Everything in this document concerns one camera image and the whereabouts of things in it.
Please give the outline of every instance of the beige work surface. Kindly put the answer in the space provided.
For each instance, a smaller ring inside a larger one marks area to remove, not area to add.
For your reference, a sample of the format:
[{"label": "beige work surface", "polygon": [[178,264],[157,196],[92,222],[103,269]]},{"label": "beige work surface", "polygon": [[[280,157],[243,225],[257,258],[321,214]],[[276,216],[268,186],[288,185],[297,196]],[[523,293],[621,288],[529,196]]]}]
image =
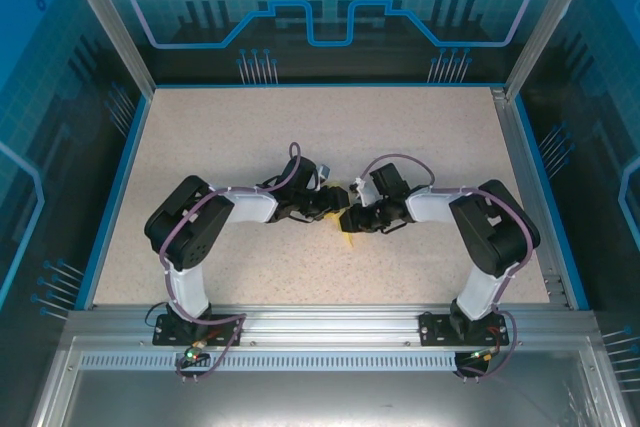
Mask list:
[{"label": "beige work surface", "polygon": [[[255,185],[281,173],[292,140],[345,187],[376,156],[402,152],[436,173],[436,185],[500,179],[519,197],[488,88],[337,87],[159,89],[95,295],[96,304],[167,297],[144,236],[154,210],[188,175],[215,185]],[[415,186],[428,177],[398,160]],[[336,224],[228,224],[205,260],[215,304],[449,303],[471,267],[455,225],[409,225],[359,234]],[[537,259],[511,282],[507,302],[548,302]]]}]

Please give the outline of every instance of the enclosure wall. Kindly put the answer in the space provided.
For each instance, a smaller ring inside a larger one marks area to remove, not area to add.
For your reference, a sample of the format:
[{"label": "enclosure wall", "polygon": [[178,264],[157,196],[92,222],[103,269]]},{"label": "enclosure wall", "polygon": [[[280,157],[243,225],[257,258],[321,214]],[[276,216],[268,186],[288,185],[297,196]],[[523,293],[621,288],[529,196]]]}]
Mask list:
[{"label": "enclosure wall", "polygon": [[24,426],[141,99],[85,0],[0,12],[0,398]]},{"label": "enclosure wall", "polygon": [[159,84],[503,82],[548,0],[114,0]]},{"label": "enclosure wall", "polygon": [[[607,333],[630,325],[637,331],[640,0],[574,0],[522,100],[540,145],[547,174],[542,180],[558,204],[601,328]],[[622,366],[637,373],[637,360]]]}]

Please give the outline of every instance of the robotic arm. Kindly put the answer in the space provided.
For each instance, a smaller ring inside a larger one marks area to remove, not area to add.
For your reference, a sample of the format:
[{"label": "robotic arm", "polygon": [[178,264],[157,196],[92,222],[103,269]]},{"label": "robotic arm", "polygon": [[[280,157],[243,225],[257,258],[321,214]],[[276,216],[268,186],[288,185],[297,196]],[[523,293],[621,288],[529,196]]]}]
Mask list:
[{"label": "robotic arm", "polygon": [[[513,214],[524,222],[532,248],[540,244],[538,229],[498,180],[482,184],[479,193],[471,194],[464,189],[410,189],[391,163],[372,171],[371,178],[375,191],[363,179],[356,179],[351,186],[360,203],[340,217],[345,232],[389,234],[410,223],[431,221],[458,226],[473,266],[463,291],[451,304],[449,320],[464,340],[474,333],[479,321],[491,314],[506,287],[509,269],[527,254],[525,234]],[[487,197],[498,199],[511,212]]]},{"label": "robotic arm", "polygon": [[[166,249],[170,264],[168,272],[175,301],[188,315],[169,303],[173,323],[181,324],[188,342],[202,338],[207,328],[194,325],[191,318],[209,319],[210,303],[204,291],[202,261],[209,254],[222,228],[227,223],[273,223],[292,218],[305,223],[322,219],[327,213],[339,212],[349,206],[348,193],[340,187],[323,185],[329,168],[316,166],[304,157],[282,188],[265,192],[272,182],[279,185],[295,168],[292,158],[282,174],[263,182],[256,189],[230,190],[205,203],[186,224],[175,233]],[[192,175],[182,181],[147,221],[144,232],[151,247],[160,253],[161,247],[200,199],[216,190],[201,178]]]}]

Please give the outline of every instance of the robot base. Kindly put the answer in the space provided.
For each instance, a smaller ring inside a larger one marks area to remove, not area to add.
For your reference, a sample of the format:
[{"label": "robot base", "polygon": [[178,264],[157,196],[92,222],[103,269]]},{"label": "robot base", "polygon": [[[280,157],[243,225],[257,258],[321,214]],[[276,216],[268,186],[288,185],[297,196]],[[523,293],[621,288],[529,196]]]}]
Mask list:
[{"label": "robot base", "polygon": [[[229,315],[211,315],[205,312],[200,318],[202,320],[222,320]],[[161,314],[156,319],[156,327],[151,343],[158,346],[190,346],[194,342],[206,340],[209,347],[224,347],[233,335],[233,329],[237,327],[237,322],[230,322],[222,325],[200,325],[179,317],[168,309],[168,313]],[[240,345],[239,333],[233,341],[233,346]]]},{"label": "robot base", "polygon": [[496,338],[489,331],[490,327],[499,330],[501,347],[509,345],[509,333],[503,316],[491,312],[469,324],[467,332],[461,339],[451,325],[449,314],[425,312],[418,317],[420,345],[423,347],[493,347],[496,345]]}]

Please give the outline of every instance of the vent slot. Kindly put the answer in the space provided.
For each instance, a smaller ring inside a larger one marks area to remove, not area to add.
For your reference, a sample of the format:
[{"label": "vent slot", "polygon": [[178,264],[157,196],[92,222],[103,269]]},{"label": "vent slot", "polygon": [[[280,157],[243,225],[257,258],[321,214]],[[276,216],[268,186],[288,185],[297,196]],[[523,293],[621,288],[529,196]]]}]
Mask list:
[{"label": "vent slot", "polygon": [[[188,370],[206,370],[212,358]],[[182,354],[177,352],[85,353],[83,370],[171,371]],[[366,372],[366,371],[454,371],[453,352],[231,352],[219,366],[221,371]]]}]

